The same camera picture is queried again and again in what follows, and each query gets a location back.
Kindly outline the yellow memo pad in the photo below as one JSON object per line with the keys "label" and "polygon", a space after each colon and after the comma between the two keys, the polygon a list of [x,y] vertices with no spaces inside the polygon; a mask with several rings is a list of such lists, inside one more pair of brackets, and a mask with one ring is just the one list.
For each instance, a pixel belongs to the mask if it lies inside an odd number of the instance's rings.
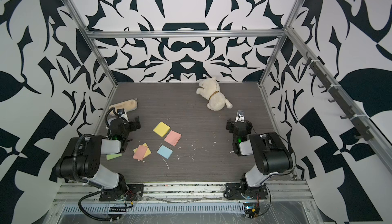
{"label": "yellow memo pad", "polygon": [[170,131],[170,126],[166,125],[164,122],[160,122],[154,129],[153,132],[159,135],[160,137],[164,137]]}

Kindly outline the pink memo pad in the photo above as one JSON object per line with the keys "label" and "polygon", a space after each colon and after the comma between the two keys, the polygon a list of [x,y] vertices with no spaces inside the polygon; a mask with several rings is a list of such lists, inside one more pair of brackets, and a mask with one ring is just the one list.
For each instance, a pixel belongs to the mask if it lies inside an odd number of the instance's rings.
{"label": "pink memo pad", "polygon": [[165,142],[172,146],[176,146],[179,140],[181,139],[182,135],[171,130],[165,138]]}

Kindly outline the blue memo pad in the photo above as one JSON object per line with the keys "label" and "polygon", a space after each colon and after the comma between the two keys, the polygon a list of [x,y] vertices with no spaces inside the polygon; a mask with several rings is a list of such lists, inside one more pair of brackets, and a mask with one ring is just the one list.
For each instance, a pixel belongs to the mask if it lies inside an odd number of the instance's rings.
{"label": "blue memo pad", "polygon": [[170,148],[168,148],[168,147],[166,147],[164,145],[161,145],[160,148],[158,149],[157,153],[161,157],[163,157],[165,159],[169,159],[170,156],[172,155],[173,151]]}

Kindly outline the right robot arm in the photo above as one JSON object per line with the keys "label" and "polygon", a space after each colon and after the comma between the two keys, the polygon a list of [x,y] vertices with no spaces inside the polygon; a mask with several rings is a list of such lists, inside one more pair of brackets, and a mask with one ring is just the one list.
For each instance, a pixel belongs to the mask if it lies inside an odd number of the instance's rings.
{"label": "right robot arm", "polygon": [[233,152],[238,156],[253,156],[255,165],[240,180],[242,192],[257,190],[273,176],[288,175],[293,171],[294,160],[275,133],[257,134],[249,121],[226,122],[226,130],[233,135]]}

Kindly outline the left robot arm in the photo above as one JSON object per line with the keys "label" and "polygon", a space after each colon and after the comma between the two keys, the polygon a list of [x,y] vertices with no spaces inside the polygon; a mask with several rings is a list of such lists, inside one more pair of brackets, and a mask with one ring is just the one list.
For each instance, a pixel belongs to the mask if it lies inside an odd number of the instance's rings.
{"label": "left robot arm", "polygon": [[122,154],[126,151],[131,132],[141,128],[140,118],[132,121],[117,117],[108,122],[108,135],[85,134],[71,138],[55,166],[58,178],[76,180],[103,190],[109,198],[128,191],[123,175],[112,172],[101,164],[101,156]]}

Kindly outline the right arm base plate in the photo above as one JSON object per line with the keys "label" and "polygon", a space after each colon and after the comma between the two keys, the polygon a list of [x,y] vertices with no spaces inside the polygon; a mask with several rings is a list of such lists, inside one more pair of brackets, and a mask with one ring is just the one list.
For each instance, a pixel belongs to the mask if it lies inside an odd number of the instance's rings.
{"label": "right arm base plate", "polygon": [[264,200],[268,193],[265,186],[249,188],[246,184],[226,183],[224,198],[228,200]]}

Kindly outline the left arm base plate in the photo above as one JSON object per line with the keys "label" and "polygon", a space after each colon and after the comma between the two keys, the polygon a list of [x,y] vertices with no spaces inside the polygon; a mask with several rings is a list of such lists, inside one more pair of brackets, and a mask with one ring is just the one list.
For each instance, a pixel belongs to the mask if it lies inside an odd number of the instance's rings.
{"label": "left arm base plate", "polygon": [[126,187],[117,187],[114,189],[104,189],[100,195],[100,202],[135,201],[144,194],[144,184],[127,184]]}

